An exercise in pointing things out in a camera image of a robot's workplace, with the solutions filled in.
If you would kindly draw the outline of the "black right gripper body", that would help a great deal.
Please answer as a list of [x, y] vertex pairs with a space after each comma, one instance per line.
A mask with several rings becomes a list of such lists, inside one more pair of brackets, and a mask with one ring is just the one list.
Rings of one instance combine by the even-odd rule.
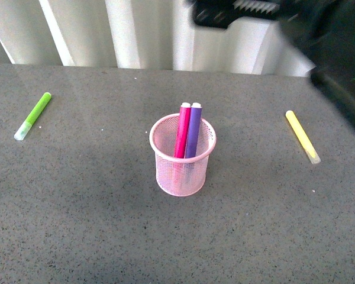
[[193, 22], [228, 28], [243, 17], [278, 23], [315, 67], [312, 84], [355, 129], [355, 1], [191, 1]]

